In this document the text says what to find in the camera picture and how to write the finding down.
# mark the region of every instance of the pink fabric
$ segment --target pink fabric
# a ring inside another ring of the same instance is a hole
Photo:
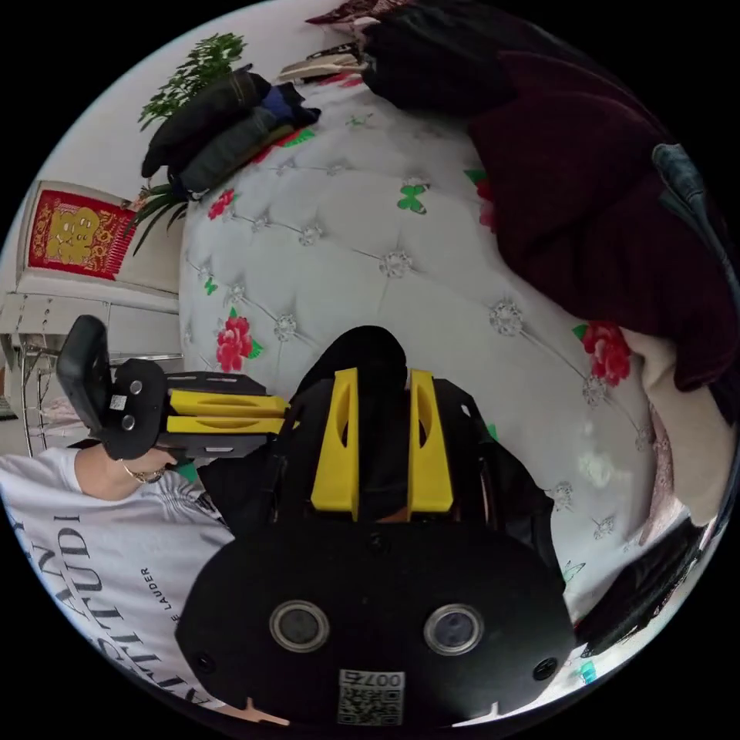
[[[668,434],[655,407],[650,404],[650,416],[655,431],[655,483],[650,513],[642,527],[640,545],[656,540],[676,520],[684,505],[673,494],[673,453]]]

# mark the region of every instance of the black background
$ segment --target black background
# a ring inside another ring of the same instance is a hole
[[[295,12],[305,15],[300,0],[292,2]],[[78,7],[74,4],[14,4],[12,20],[6,15],[3,24],[0,68],[0,116],[5,122],[0,225],[10,226],[49,152],[110,84],[181,33],[246,4],[96,3],[89,11],[72,10]],[[735,113],[740,85],[733,53],[739,44],[728,4],[702,2],[693,4],[690,12],[652,10],[649,0],[635,5],[558,2],[548,3],[548,9],[527,2],[497,5],[534,21],[617,73],[682,141],[740,244],[740,126]],[[80,24],[100,25],[106,41],[77,45]],[[79,80],[72,86],[74,95],[56,85],[62,74]],[[12,722],[16,732],[48,730],[79,740],[111,734],[217,737],[108,668],[32,576],[6,521],[2,527],[4,724]],[[604,685],[523,736],[644,737],[655,731],[685,735],[698,731],[699,722],[707,733],[722,732],[735,711],[732,686],[737,684],[740,660],[732,609],[737,599],[737,534],[737,522],[730,522],[705,575],[656,640],[626,668],[602,681]]]

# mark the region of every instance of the bracelet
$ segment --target bracelet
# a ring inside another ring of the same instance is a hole
[[[122,459],[119,460],[119,463],[121,463],[121,465],[123,465],[123,469],[132,478],[139,481],[139,483],[156,483],[162,477],[162,475],[164,475],[164,468],[155,470],[154,473],[132,473]]]

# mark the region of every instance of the green leaf print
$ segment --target green leaf print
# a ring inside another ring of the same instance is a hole
[[[247,360],[256,360],[262,354],[262,345],[252,340],[252,351],[247,355]]]

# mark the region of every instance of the screw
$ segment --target screw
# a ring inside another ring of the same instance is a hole
[[[373,532],[368,538],[368,550],[370,550],[371,553],[382,555],[383,553],[388,552],[389,545],[379,532]]]
[[[535,681],[546,681],[556,670],[557,660],[555,658],[545,658],[532,671],[532,678]]]
[[[196,655],[195,663],[203,673],[213,673],[216,670],[216,664],[208,653],[199,653]]]

